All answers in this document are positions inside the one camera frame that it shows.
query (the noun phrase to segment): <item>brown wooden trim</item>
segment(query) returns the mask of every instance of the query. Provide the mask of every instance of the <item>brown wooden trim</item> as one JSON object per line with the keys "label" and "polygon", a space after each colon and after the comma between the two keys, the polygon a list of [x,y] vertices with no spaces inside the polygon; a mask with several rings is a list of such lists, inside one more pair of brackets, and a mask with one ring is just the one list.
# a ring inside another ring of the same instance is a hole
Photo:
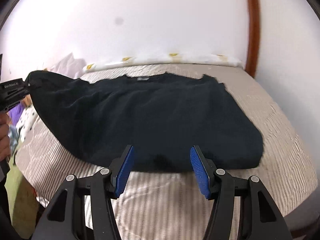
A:
{"label": "brown wooden trim", "polygon": [[248,0],[249,44],[245,71],[254,78],[260,46],[260,7],[259,0]]}

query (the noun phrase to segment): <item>white wall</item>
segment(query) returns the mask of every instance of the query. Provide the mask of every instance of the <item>white wall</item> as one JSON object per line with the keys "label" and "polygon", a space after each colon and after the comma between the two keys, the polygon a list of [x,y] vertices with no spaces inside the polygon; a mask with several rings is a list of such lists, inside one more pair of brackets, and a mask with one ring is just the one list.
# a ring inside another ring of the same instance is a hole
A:
{"label": "white wall", "polygon": [[[320,21],[306,0],[260,0],[261,45],[256,80],[304,140],[320,181]],[[320,212],[320,190],[303,206]]]}
{"label": "white wall", "polygon": [[20,0],[0,31],[1,81],[73,52],[87,63],[143,54],[224,54],[245,64],[246,0]]}

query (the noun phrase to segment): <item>bed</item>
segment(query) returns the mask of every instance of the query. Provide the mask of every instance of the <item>bed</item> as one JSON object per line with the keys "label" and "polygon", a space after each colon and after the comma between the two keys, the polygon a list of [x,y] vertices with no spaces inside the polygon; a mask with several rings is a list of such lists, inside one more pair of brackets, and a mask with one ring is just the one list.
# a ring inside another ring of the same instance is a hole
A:
{"label": "bed", "polygon": [[[279,106],[243,68],[200,64],[125,66],[84,74],[94,83],[121,75],[149,76],[164,72],[192,78],[203,74],[226,85],[248,118],[263,136],[264,153],[257,168],[230,170],[247,179],[257,175],[283,216],[300,205],[317,187],[316,172],[303,142]],[[78,178],[101,169],[73,157],[58,142],[40,118],[16,155],[16,164],[38,194],[50,200],[69,174]],[[212,202],[199,192],[193,173],[131,172],[125,192],[112,202],[122,239],[201,239]],[[235,198],[230,239],[236,239],[239,199]],[[87,226],[92,228],[90,197],[85,198]]]}

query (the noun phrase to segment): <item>gray fabric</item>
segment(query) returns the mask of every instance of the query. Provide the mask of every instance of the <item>gray fabric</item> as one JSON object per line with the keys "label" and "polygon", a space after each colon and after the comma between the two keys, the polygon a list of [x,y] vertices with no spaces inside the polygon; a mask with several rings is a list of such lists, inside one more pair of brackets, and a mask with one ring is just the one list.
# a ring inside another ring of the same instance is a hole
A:
{"label": "gray fabric", "polygon": [[[145,65],[87,73],[82,79],[148,76],[165,71],[193,78],[202,74],[224,82],[248,118],[261,131],[264,154],[257,168],[229,171],[247,179],[258,176],[283,216],[289,214],[317,187],[317,178],[303,143],[279,106],[241,68],[196,64]],[[17,165],[26,179],[50,200],[68,174],[92,175],[100,167],[84,163],[68,153],[38,119],[17,155]],[[92,227],[90,198],[85,199],[87,225]],[[132,172],[121,197],[113,201],[114,213],[123,239],[201,239],[212,202],[200,194],[190,174],[149,174]],[[236,239],[239,199],[235,199],[230,239]]]}

